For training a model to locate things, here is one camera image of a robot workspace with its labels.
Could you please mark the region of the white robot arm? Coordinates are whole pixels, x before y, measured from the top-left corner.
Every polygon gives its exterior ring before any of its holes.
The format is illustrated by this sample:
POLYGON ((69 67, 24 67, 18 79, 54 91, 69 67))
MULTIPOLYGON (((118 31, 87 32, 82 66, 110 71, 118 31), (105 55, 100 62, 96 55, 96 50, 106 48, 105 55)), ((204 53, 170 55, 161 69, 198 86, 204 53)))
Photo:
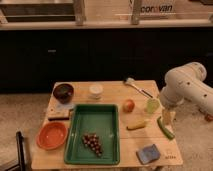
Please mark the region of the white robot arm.
POLYGON ((187 99, 200 107, 207 122, 213 122, 213 88, 204 83, 206 76, 207 70, 199 62, 170 69, 159 94, 162 106, 171 110, 187 99))

